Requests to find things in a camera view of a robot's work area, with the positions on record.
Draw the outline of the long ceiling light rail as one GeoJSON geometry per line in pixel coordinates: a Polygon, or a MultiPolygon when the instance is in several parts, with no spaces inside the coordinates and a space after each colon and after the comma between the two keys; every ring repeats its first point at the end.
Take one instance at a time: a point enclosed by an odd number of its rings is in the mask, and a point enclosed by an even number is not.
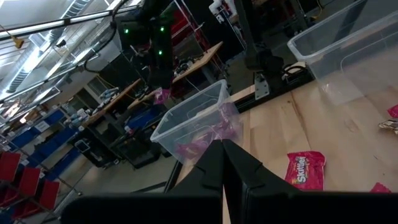
{"type": "Polygon", "coordinates": [[[42,22],[32,24],[31,26],[22,26],[10,29],[8,31],[0,31],[0,41],[8,40],[13,37],[21,37],[25,35],[31,35],[38,32],[47,30],[57,29],[60,27],[71,26],[82,22],[88,22],[96,19],[102,19],[113,15],[113,10],[106,10],[101,12],[95,12],[82,16],[75,16],[66,19],[58,19],[54,21],[42,22]]]}

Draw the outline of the large clear plastic bin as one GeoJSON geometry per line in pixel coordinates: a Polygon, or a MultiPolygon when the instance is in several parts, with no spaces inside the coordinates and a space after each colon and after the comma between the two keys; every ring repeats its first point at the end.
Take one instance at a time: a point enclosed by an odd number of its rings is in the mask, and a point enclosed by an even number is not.
{"type": "Polygon", "coordinates": [[[398,0],[357,0],[287,45],[336,105],[398,89],[398,0]]]}

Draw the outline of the silver air duct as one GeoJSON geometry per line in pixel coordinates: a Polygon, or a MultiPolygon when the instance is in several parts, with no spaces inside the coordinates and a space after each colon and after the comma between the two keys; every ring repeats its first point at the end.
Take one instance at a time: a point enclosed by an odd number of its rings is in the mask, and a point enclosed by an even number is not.
{"type": "MultiPolygon", "coordinates": [[[[68,19],[81,14],[92,0],[72,0],[68,7],[63,11],[61,19],[68,19]]],[[[32,73],[34,68],[44,59],[44,54],[51,46],[54,46],[61,38],[65,28],[59,27],[48,32],[39,32],[32,34],[29,38],[39,41],[35,44],[33,41],[23,51],[22,55],[16,60],[11,71],[1,82],[5,87],[6,93],[14,93],[21,83],[32,73]]]]}

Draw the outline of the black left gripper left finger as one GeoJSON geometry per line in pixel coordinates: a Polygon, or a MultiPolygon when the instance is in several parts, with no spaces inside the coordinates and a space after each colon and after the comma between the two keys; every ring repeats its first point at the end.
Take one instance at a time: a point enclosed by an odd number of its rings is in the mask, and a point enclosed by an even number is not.
{"type": "Polygon", "coordinates": [[[187,176],[166,193],[85,196],[63,210],[61,224],[221,224],[223,144],[214,140],[187,176]]]}

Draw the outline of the black computer tower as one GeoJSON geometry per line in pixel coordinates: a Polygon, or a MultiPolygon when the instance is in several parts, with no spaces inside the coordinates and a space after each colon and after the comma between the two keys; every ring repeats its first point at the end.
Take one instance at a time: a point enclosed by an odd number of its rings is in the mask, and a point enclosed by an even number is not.
{"type": "Polygon", "coordinates": [[[98,168],[106,169],[119,162],[108,145],[90,130],[85,129],[77,133],[69,143],[98,168]]]}
{"type": "Polygon", "coordinates": [[[153,143],[142,128],[134,129],[112,143],[111,149],[134,169],[139,169],[157,161],[161,155],[160,146],[153,143]]]}

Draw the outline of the wooden workbench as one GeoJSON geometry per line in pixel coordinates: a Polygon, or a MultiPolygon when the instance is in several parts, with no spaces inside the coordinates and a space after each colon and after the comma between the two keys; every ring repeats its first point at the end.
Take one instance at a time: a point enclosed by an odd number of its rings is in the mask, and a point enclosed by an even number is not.
{"type": "Polygon", "coordinates": [[[210,83],[214,83],[215,81],[211,79],[210,75],[208,72],[205,71],[205,65],[216,55],[217,51],[220,49],[220,47],[223,45],[223,42],[219,42],[216,45],[212,46],[210,49],[208,49],[202,56],[201,59],[197,60],[193,65],[183,72],[181,75],[179,75],[177,78],[174,78],[172,83],[176,83],[177,81],[187,77],[189,74],[195,72],[196,70],[201,69],[203,74],[206,76],[207,80],[210,83]]]}
{"type": "Polygon", "coordinates": [[[87,121],[82,123],[82,126],[84,128],[87,128],[89,125],[93,124],[95,121],[100,119],[100,117],[104,116],[108,112],[108,110],[110,110],[120,99],[126,96],[129,91],[131,91],[137,84],[139,84],[140,81],[141,81],[140,79],[134,81],[132,84],[126,87],[122,92],[118,93],[115,97],[111,98],[108,104],[102,107],[102,109],[96,112],[94,115],[90,116],[87,121]]]}

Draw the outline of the small clear plastic bin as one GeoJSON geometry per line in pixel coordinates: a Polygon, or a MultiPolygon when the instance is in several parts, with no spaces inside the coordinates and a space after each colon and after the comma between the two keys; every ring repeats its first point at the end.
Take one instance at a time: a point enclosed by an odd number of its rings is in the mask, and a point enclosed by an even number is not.
{"type": "MultiPolygon", "coordinates": [[[[226,80],[219,80],[202,91],[194,94],[173,108],[169,109],[162,117],[150,140],[160,144],[182,164],[195,164],[196,159],[181,159],[175,152],[176,143],[190,143],[205,137],[211,126],[221,123],[220,106],[232,102],[227,90],[226,80]]],[[[243,138],[243,124],[240,120],[241,130],[239,139],[243,138]]]]}

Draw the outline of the red bin shelving rack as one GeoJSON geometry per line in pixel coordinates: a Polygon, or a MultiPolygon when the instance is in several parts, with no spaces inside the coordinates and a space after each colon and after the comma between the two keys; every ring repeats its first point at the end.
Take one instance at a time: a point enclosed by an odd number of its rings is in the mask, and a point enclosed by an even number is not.
{"type": "Polygon", "coordinates": [[[11,224],[51,211],[60,183],[42,176],[39,168],[27,167],[19,162],[21,155],[0,153],[0,223],[11,224]]]}

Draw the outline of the blue bin shelving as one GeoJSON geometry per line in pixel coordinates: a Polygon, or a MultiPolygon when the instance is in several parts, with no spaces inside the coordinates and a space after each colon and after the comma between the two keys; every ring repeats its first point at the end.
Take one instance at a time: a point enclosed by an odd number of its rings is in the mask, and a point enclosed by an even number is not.
{"type": "Polygon", "coordinates": [[[13,137],[2,149],[10,152],[25,150],[27,157],[22,160],[23,166],[40,167],[45,161],[53,162],[47,166],[49,171],[44,171],[44,175],[48,180],[55,180],[81,155],[70,143],[77,129],[63,125],[65,120],[61,109],[52,110],[13,137]]]}

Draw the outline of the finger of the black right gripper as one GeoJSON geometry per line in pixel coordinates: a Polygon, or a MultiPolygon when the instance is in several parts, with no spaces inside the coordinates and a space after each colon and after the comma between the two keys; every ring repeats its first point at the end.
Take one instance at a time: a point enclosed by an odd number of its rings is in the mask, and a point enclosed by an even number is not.
{"type": "Polygon", "coordinates": [[[161,87],[160,76],[159,76],[159,73],[156,68],[150,69],[150,72],[148,75],[148,86],[152,90],[155,90],[155,89],[161,87]]]}
{"type": "Polygon", "coordinates": [[[162,89],[170,89],[174,79],[173,68],[165,68],[160,70],[160,87],[162,89]]]}

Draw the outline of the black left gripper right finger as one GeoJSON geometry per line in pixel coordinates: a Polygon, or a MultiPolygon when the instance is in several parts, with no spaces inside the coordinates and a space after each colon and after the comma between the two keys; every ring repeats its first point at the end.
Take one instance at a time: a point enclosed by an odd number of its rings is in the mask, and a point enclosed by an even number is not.
{"type": "Polygon", "coordinates": [[[222,144],[231,224],[398,224],[397,193],[302,191],[233,141],[222,144]]]}

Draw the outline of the gold wrapped mini candy bar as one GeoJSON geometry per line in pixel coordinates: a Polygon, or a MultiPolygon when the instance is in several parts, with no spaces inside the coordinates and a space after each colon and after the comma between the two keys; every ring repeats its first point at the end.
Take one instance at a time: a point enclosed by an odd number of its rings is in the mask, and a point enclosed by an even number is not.
{"type": "Polygon", "coordinates": [[[379,123],[378,126],[382,129],[389,129],[398,135],[398,120],[389,119],[379,123]]]}

